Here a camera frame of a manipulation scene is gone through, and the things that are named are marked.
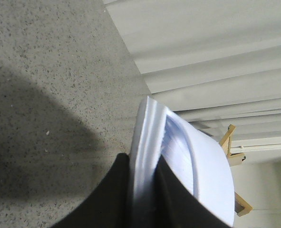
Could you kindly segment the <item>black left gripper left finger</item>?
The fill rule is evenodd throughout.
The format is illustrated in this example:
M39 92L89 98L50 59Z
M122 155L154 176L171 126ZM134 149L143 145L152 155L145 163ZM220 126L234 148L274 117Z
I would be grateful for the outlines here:
M102 181L54 228L125 228L129 157L119 153Z

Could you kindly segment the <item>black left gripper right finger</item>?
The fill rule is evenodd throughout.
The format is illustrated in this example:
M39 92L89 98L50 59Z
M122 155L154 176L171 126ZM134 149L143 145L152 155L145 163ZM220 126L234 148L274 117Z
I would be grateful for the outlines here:
M233 179L230 172L203 168L190 193L160 157L155 171L156 228L231 228Z

